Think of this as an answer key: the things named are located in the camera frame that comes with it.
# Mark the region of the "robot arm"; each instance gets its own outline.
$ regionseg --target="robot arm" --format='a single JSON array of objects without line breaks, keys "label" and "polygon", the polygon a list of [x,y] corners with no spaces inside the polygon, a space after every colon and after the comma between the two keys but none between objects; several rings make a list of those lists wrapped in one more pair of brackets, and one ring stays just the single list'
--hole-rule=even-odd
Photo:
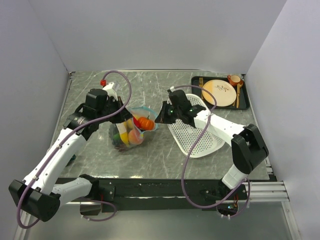
[{"label": "robot arm", "polygon": [[212,114],[201,105],[192,106],[183,90],[169,90],[169,99],[172,104],[166,101],[162,103],[156,123],[173,124],[176,119],[180,119],[194,128],[204,129],[208,117],[211,116],[206,131],[221,138],[232,148],[233,165],[222,178],[222,182],[229,189],[234,189],[269,155],[268,148],[255,125],[236,124]]},{"label": "robot arm", "polygon": [[[99,129],[99,124],[110,121],[121,129],[123,122],[131,118],[131,113],[125,108],[113,117],[105,121],[90,124],[77,133],[73,134],[61,146],[62,140],[78,126],[116,112],[122,105],[120,97],[117,97],[119,85],[111,82],[103,89],[91,89],[87,93],[85,103],[82,103],[73,114],[71,114],[61,130],[57,140],[48,150],[40,163],[28,174],[23,181],[14,180],[9,191],[16,205],[20,200],[22,192],[36,180],[28,190],[23,200],[21,209],[46,222],[58,211],[59,207],[80,197],[99,199],[99,181],[89,175],[81,175],[77,179],[55,185],[59,175],[68,164],[72,156],[80,150],[90,136]],[[46,165],[38,177],[36,173],[45,165],[52,152],[59,148],[51,161]]]}]

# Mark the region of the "plate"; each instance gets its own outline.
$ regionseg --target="plate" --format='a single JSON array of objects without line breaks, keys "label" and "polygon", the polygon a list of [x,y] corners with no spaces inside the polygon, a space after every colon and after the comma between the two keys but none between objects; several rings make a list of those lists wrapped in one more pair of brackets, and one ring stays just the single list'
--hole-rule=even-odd
[{"label": "plate", "polygon": [[[226,107],[234,103],[237,98],[236,90],[230,83],[222,80],[207,81],[203,88],[208,90],[216,99],[216,105]],[[213,98],[206,91],[202,91],[203,98],[210,104],[214,105]]]}]

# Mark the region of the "marble tabletop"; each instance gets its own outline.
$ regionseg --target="marble tabletop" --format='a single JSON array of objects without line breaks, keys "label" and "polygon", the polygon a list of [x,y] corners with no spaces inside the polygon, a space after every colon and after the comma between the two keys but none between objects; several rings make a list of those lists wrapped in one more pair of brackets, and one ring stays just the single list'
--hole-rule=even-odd
[{"label": "marble tabletop", "polygon": [[[92,88],[101,88],[100,80],[104,71],[78,71],[71,76],[72,82],[63,106],[61,118],[55,133],[57,138],[68,115],[83,103],[87,92]],[[190,84],[193,76],[226,77],[204,71],[125,71],[124,74],[132,85],[132,96],[128,107],[147,106],[159,112],[162,101],[168,99],[167,89],[171,86]],[[112,73],[107,81],[121,84],[118,95],[123,102],[129,90],[125,80]],[[216,109],[214,113],[237,124],[255,124],[252,109],[225,110]],[[76,159],[66,166],[61,178],[76,178],[88,174],[96,178],[150,178],[177,179],[181,177],[185,156],[180,151],[168,127],[159,124],[155,132],[146,134],[141,145],[128,151],[114,149],[109,138],[110,123],[100,125],[83,149],[76,153]],[[232,166],[232,151],[225,143],[218,151],[205,157],[191,159],[185,177],[188,179],[220,179]],[[268,180],[266,164],[263,161],[251,174],[251,180]]]}]

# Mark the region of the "white wall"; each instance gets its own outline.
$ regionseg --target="white wall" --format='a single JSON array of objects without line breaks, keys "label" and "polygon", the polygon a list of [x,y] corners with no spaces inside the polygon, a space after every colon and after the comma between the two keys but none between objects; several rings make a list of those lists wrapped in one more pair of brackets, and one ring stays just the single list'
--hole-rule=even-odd
[{"label": "white wall", "polygon": [[320,1],[288,0],[246,80],[304,240],[320,235]]},{"label": "white wall", "polygon": [[69,71],[246,73],[286,0],[29,0]]},{"label": "white wall", "polygon": [[8,187],[49,147],[68,72],[27,0],[0,0],[0,239],[17,228]]}]

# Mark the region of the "cup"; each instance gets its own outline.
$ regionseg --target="cup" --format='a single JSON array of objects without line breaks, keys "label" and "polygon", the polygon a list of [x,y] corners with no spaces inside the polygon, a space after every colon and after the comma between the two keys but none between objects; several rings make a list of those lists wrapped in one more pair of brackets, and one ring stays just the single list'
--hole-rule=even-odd
[{"label": "cup", "polygon": [[241,78],[237,75],[228,75],[227,78],[228,78],[229,83],[233,87],[236,87],[238,84],[241,84],[241,82],[242,82]]}]

